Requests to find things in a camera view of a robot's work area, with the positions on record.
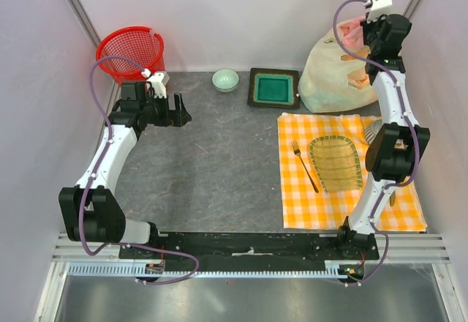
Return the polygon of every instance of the red basket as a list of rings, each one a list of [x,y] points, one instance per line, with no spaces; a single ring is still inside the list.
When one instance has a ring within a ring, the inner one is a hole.
[[[151,73],[164,71],[164,42],[159,34],[151,35],[148,27],[126,27],[109,34],[96,50],[96,60],[105,56],[118,55],[133,60]],[[124,60],[108,59],[99,64],[101,69],[112,75],[117,84],[123,81],[141,81],[139,69]]]

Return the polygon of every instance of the cable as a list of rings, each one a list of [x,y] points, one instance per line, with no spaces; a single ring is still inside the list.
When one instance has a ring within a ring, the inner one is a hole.
[[[144,68],[141,65],[139,65],[138,63],[136,63],[136,62],[134,62],[134,61],[132,61],[130,59],[127,59],[126,57],[123,57],[123,56],[105,56],[105,57],[100,58],[96,62],[94,62],[92,67],[91,67],[91,70],[89,71],[88,83],[89,83],[89,89],[91,91],[91,96],[93,97],[93,101],[94,101],[94,104],[97,106],[97,109],[99,110],[101,115],[104,117],[104,120],[105,120],[105,123],[106,123],[106,126],[107,126],[108,137],[107,137],[107,143],[105,144],[104,149],[102,150],[101,154],[97,158],[96,163],[94,164],[94,167],[93,167],[93,169],[91,171],[91,175],[89,176],[88,181],[86,182],[86,186],[85,186],[85,189],[83,191],[83,195],[81,197],[80,209],[79,209],[79,212],[78,212],[78,232],[80,233],[80,241],[81,241],[81,244],[83,245],[83,249],[90,256],[97,255],[102,249],[104,249],[108,245],[124,245],[124,246],[130,246],[130,247],[138,247],[140,249],[149,250],[149,251],[153,251],[153,252],[160,252],[162,254],[178,255],[178,256],[183,256],[185,258],[190,258],[195,262],[195,268],[190,273],[185,274],[182,277],[178,277],[178,278],[174,278],[173,280],[166,280],[166,281],[162,281],[162,282],[145,282],[145,281],[142,281],[142,280],[137,280],[137,282],[141,282],[142,284],[145,284],[145,285],[166,285],[166,284],[180,282],[182,280],[186,280],[187,278],[191,277],[198,270],[198,268],[200,267],[200,262],[195,256],[187,254],[185,252],[162,250],[162,249],[157,249],[157,248],[154,248],[154,247],[149,247],[147,245],[133,244],[133,243],[104,243],[101,246],[99,246],[95,251],[92,251],[89,248],[88,243],[86,242],[85,231],[84,231],[84,213],[85,213],[86,198],[88,197],[88,193],[89,193],[89,190],[91,189],[91,185],[93,184],[93,181],[95,179],[95,175],[96,175],[97,171],[99,170],[99,167],[100,167],[100,165],[101,165],[101,163],[102,163],[102,161],[103,161],[103,159],[104,159],[104,157],[105,157],[105,155],[106,155],[106,153],[107,153],[107,151],[108,151],[108,149],[109,149],[109,147],[110,147],[110,145],[112,143],[112,137],[113,137],[112,124],[110,123],[110,120],[107,117],[107,114],[104,111],[104,108],[102,108],[101,104],[99,103],[99,100],[97,99],[97,96],[96,96],[96,92],[94,90],[93,76],[94,76],[94,71],[99,66],[99,64],[101,64],[102,62],[107,61],[109,59],[124,60],[126,62],[129,62],[130,64],[135,65],[141,71],[144,70]]]
[[[407,126],[409,127],[409,130],[411,132],[411,136],[412,136],[412,140],[413,140],[413,145],[415,147],[415,164],[414,164],[414,167],[413,167],[413,171],[412,171],[412,174],[411,176],[408,178],[407,181],[405,181],[404,183],[392,183],[392,184],[387,184],[385,187],[384,187],[384,190],[387,190],[388,188],[390,187],[406,187],[408,184],[411,184],[411,182],[414,181],[415,177],[416,177],[416,173],[418,172],[418,168],[419,168],[419,161],[420,161],[420,149],[419,149],[419,142],[418,142],[418,135],[416,134],[416,130],[415,130],[415,127],[412,125],[410,119],[408,118],[408,116],[405,115],[405,113],[407,112],[406,110],[406,107],[404,105],[404,99],[403,99],[403,94],[401,93],[401,87],[399,85],[399,82],[398,82],[398,79],[396,79],[395,75],[387,68],[385,67],[384,65],[380,64],[379,62],[376,62],[374,60],[371,60],[371,59],[368,59],[368,58],[364,58],[364,57],[361,57],[353,52],[351,52],[350,50],[348,50],[346,48],[346,46],[344,46],[343,42],[339,39],[339,35],[338,35],[338,15],[339,13],[341,12],[341,10],[343,9],[343,7],[345,7],[346,5],[352,3],[352,2],[363,2],[363,3],[366,3],[367,0],[346,0],[343,4],[341,4],[337,11],[335,12],[335,15],[333,17],[333,34],[335,36],[335,40],[336,42],[338,43],[338,45],[340,46],[341,49],[343,49],[343,51],[345,53],[347,53],[348,55],[354,57],[355,59],[358,59],[358,60],[361,60],[361,61],[364,61],[368,64],[373,64],[374,66],[377,66],[379,67],[383,72],[387,73],[388,76],[390,77],[390,79],[393,81],[393,84],[395,85],[395,88],[396,88],[396,93],[398,94],[398,99],[399,99],[399,102],[400,102],[400,106],[401,106],[401,112],[403,113],[403,116],[404,116],[404,121],[405,123],[407,124]],[[377,227],[375,226],[374,224],[374,216],[375,216],[375,212],[377,211],[377,208],[379,207],[379,204],[380,202],[382,201],[384,197],[384,192],[382,191],[379,195],[379,197],[377,198],[375,204],[374,204],[374,207],[372,208],[372,211],[371,211],[371,216],[369,218],[370,222],[371,222],[371,227],[372,229],[374,229],[375,233],[378,233],[378,234],[382,234],[384,237],[385,237],[385,249],[384,249],[384,252],[382,254],[382,257],[380,258],[380,261],[379,263],[377,264],[377,267],[376,269],[367,277],[363,278],[359,284],[357,283],[351,283],[349,285],[360,285],[362,282],[365,282],[367,280],[370,280],[374,275],[375,273],[380,269],[380,267],[382,267],[385,259],[387,258],[387,254],[388,254],[388,247],[389,247],[389,244],[390,244],[390,239],[388,237],[388,234],[384,231],[380,231],[379,229],[377,229]]]

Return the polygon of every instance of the white wall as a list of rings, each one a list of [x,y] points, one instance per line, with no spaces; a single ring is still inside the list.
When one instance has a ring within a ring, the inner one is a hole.
[[[102,126],[88,92],[94,48],[66,0],[0,0],[0,320],[32,321],[62,228],[58,195]],[[111,87],[98,75],[102,101]]]
[[[468,304],[468,0],[424,0],[404,42],[407,90],[431,140],[417,178],[432,230],[441,233]]]
[[[168,70],[302,70],[344,0],[81,1],[102,37],[126,26],[158,31]],[[408,1],[394,0],[394,10],[402,12]],[[350,5],[341,18],[362,13]]]

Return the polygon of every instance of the green square plate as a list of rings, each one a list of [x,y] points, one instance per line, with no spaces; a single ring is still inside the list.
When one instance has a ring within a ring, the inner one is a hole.
[[[299,72],[252,68],[247,105],[299,108]]]

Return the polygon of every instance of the plastic bag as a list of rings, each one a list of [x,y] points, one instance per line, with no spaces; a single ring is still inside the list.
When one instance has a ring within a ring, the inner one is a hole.
[[[352,52],[367,57],[360,21],[341,22],[338,33]],[[347,55],[336,43],[331,29],[312,48],[301,79],[299,94],[313,113],[348,111],[377,101],[365,71],[366,63]]]

